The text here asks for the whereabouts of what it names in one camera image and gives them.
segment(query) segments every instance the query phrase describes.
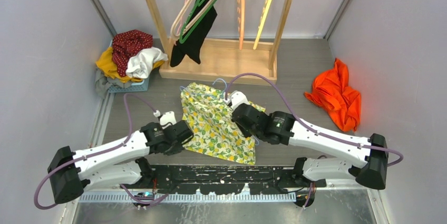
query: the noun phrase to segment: wooden clothes rack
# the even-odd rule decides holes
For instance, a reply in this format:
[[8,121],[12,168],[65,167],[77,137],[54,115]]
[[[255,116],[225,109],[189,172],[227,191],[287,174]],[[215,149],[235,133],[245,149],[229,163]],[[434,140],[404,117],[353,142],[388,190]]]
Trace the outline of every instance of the wooden clothes rack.
[[[146,0],[146,3],[160,36],[164,52],[170,58],[174,41],[166,34],[156,0]],[[207,38],[200,50],[203,58],[201,64],[197,64],[185,56],[176,67],[170,67],[169,63],[164,63],[160,67],[160,75],[163,78],[198,81],[214,81],[220,77],[225,81],[230,81],[236,75],[251,72],[260,74],[276,83],[277,52],[291,4],[292,0],[284,1],[273,43],[259,42],[256,50],[253,50],[254,42],[244,41],[242,50],[240,50],[238,40]],[[243,76],[236,83],[268,85],[264,80],[254,76]]]

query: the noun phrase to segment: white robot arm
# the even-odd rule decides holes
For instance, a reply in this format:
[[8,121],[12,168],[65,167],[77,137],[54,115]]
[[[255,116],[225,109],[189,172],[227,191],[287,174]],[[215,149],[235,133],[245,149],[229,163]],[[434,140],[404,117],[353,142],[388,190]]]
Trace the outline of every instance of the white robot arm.
[[[285,112],[267,115],[249,105],[245,95],[237,91],[233,92],[226,102],[233,109],[232,120],[245,137],[254,135],[270,144],[307,147],[336,157],[297,158],[289,175],[289,185],[309,187],[311,183],[323,179],[355,179],[369,188],[385,188],[388,154],[367,148],[385,148],[383,136],[374,134],[366,138],[342,134],[304,120],[298,121]],[[159,119],[159,123],[149,123],[133,132],[128,140],[121,138],[99,147],[74,152],[68,146],[59,149],[48,168],[48,173],[59,169],[50,177],[55,203],[69,202],[83,192],[97,188],[120,184],[151,184],[160,175],[160,171],[158,175],[154,174],[144,156],[152,153],[179,153],[184,149],[183,145],[193,137],[186,122],[177,122],[173,112],[160,115],[157,111],[154,115]],[[328,135],[339,141],[329,139]]]
[[233,109],[232,120],[245,137],[254,135],[270,144],[306,147],[336,157],[298,158],[295,163],[298,170],[296,180],[303,186],[320,179],[355,179],[366,187],[385,189],[388,154],[368,148],[371,145],[386,148],[383,136],[373,134],[367,138],[343,134],[304,120],[297,121],[285,112],[267,115],[251,106],[245,95],[238,91],[233,92],[226,102]]
[[[153,171],[146,158],[142,157],[151,153],[179,153],[193,136],[185,121],[177,122],[173,112],[160,116],[157,111],[154,115],[159,118],[160,123],[151,122],[133,132],[127,142],[125,137],[95,148],[74,152],[69,146],[60,148],[48,168],[48,173],[71,160],[83,160],[68,165],[50,177],[55,203],[69,202],[92,189],[152,180]],[[121,147],[107,152],[124,142]]]

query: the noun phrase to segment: blue basket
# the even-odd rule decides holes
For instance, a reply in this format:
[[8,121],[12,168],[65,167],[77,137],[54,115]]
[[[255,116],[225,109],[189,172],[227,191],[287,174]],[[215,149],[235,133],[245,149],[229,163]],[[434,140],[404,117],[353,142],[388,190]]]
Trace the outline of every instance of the blue basket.
[[149,87],[149,78],[146,78],[143,79],[142,82],[132,83],[132,85],[129,88],[125,89],[112,85],[109,88],[109,93],[147,91],[148,87]]

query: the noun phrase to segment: black cloth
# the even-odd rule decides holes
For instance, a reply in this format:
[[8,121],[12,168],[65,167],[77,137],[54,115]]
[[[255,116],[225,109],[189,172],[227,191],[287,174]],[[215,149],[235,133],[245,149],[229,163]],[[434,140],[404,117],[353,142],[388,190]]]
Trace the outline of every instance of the black cloth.
[[[197,8],[192,13],[191,19],[197,16],[197,14],[199,14],[199,12],[209,1],[210,0],[204,0],[201,5],[197,6]],[[216,9],[214,9],[214,6],[212,6],[211,9],[205,14],[203,19],[196,26],[196,28],[192,30],[192,33],[185,40],[185,42],[183,44],[181,44],[179,41],[176,42],[176,44],[172,48],[170,62],[171,67],[179,65],[186,54],[197,64],[200,64],[200,48],[202,47],[203,42],[205,41],[205,37],[208,35],[208,32],[210,31],[216,17]]]

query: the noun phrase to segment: wooden rack base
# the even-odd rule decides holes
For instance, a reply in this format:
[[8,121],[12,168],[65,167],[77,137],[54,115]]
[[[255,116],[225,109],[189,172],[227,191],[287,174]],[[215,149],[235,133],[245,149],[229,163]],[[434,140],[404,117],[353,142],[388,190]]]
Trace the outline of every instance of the wooden rack base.
[[[259,42],[256,50],[253,50],[253,44],[252,41],[244,41],[242,50],[239,50],[237,40],[207,38],[200,50],[200,65],[186,55],[176,67],[170,67],[169,62],[164,63],[160,67],[160,75],[163,78],[207,82],[222,78],[229,82],[239,74],[250,72],[260,74],[276,83],[276,57],[272,69],[268,67],[273,43]],[[236,83],[269,85],[263,79],[254,76],[243,76],[236,80]]]

